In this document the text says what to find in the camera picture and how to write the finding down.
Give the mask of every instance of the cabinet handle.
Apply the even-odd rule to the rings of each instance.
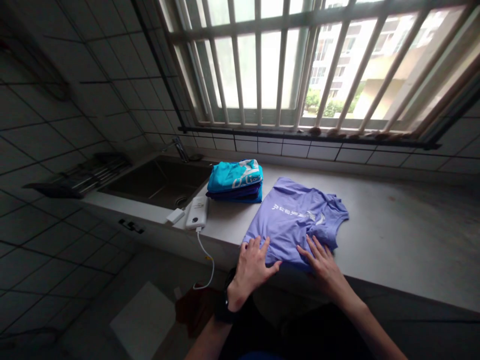
[[[144,229],[137,230],[137,229],[135,228],[135,223],[134,223],[133,221],[130,221],[127,225],[125,225],[125,220],[124,220],[124,219],[120,219],[120,220],[118,221],[118,223],[119,223],[120,225],[122,225],[125,229],[128,229],[128,230],[130,230],[130,231],[134,231],[134,232],[136,232],[136,233],[138,233],[138,234],[143,234],[143,233],[145,232]]]

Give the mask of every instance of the white cable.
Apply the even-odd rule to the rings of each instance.
[[[198,243],[200,244],[201,249],[203,252],[211,259],[211,275],[210,275],[210,280],[208,281],[208,284],[205,286],[196,286],[193,284],[193,290],[200,290],[200,289],[205,289],[207,288],[210,283],[212,282],[212,279],[214,278],[214,271],[215,271],[215,261],[214,258],[210,256],[210,254],[205,250],[204,246],[202,245],[202,242],[200,241],[200,232],[202,231],[202,227],[199,226],[196,228],[196,238],[198,239]]]

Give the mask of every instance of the person's left hand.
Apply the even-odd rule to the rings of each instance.
[[[260,236],[251,238],[248,245],[246,242],[241,244],[235,277],[227,289],[228,310],[231,312],[239,311],[250,294],[280,270],[281,261],[272,267],[265,266],[269,245],[270,237],[267,237],[260,249]]]

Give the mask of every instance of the stainless steel sink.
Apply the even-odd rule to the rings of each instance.
[[[167,209],[184,208],[208,181],[211,161],[159,156],[102,187],[102,193]]]

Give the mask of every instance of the wristwatch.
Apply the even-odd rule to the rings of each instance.
[[[240,311],[232,312],[229,310],[229,297],[227,294],[227,289],[234,279],[236,270],[237,268],[234,267],[228,272],[225,280],[225,286],[215,307],[215,320],[226,324],[233,324],[240,315]]]

